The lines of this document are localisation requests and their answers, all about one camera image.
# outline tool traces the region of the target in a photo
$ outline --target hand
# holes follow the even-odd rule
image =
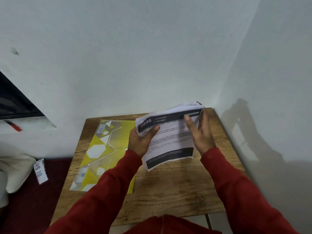
[[[214,148],[213,134],[211,133],[208,115],[205,110],[202,111],[202,115],[199,120],[198,129],[189,115],[184,115],[184,121],[193,136],[193,142],[201,156],[208,150]]]
[[[149,149],[149,144],[154,135],[156,135],[156,133],[159,131],[159,129],[160,126],[157,125],[154,128],[150,129],[143,137],[141,137],[136,133],[136,128],[134,127],[130,131],[128,149],[132,150],[140,158],[142,158]]]

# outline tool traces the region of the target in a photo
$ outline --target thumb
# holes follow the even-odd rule
[[[157,125],[154,128],[150,129],[144,136],[144,138],[146,140],[148,140],[149,142],[152,140],[152,138],[156,135],[156,133],[159,131],[160,126]]]
[[[192,136],[197,136],[199,134],[198,128],[196,127],[195,123],[193,122],[192,118],[188,115],[184,115],[184,121],[190,132],[192,133]]]

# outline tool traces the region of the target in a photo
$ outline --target paper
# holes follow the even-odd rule
[[[35,174],[37,176],[39,185],[41,185],[42,183],[48,180],[48,177],[46,176],[45,168],[44,168],[44,159],[41,159],[34,164],[34,170],[35,170]]]
[[[199,102],[185,103],[135,120],[139,136],[144,136],[154,126],[160,125],[160,130],[143,156],[146,170],[150,171],[167,161],[193,157],[194,143],[192,134],[184,122],[184,115],[188,114],[198,127],[203,108]]]
[[[90,190],[105,171],[115,167],[128,148],[134,127],[134,121],[101,120],[70,190]],[[134,181],[133,177],[127,194],[132,194]]]

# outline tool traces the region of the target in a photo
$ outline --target person's left arm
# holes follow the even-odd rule
[[[114,168],[104,172],[98,183],[64,217],[53,223],[45,234],[108,233],[121,209],[129,184],[142,165],[141,158],[158,130],[159,126],[156,126],[144,137],[140,137],[133,128],[125,156]]]

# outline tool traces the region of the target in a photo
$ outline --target wooden tabletop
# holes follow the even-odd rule
[[[211,108],[206,110],[217,147],[227,161],[246,175],[244,167],[222,129],[217,114]],[[51,224],[64,216],[86,193],[69,189],[100,120],[135,120],[141,116],[143,114],[91,118],[85,121]],[[214,188],[213,180],[200,162],[200,158],[200,154],[196,151],[193,159],[167,162],[150,172],[140,166],[135,177],[133,194],[126,195],[112,226],[138,223],[150,216],[163,214],[184,217],[225,211]]]

